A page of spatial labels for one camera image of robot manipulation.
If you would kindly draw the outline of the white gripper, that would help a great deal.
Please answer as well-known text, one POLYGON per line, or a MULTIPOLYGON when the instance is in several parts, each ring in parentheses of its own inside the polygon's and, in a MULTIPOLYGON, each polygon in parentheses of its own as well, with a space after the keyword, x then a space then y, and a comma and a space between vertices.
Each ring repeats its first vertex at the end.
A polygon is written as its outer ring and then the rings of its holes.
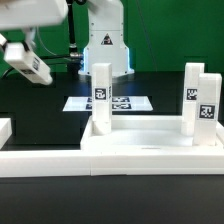
MULTIPOLYGON (((0 30, 23 29, 24 48, 32 51, 36 44, 36 26, 60 24, 68 13, 66 0, 0 0, 0 30)), ((7 39, 0 33, 0 50, 7 39)))

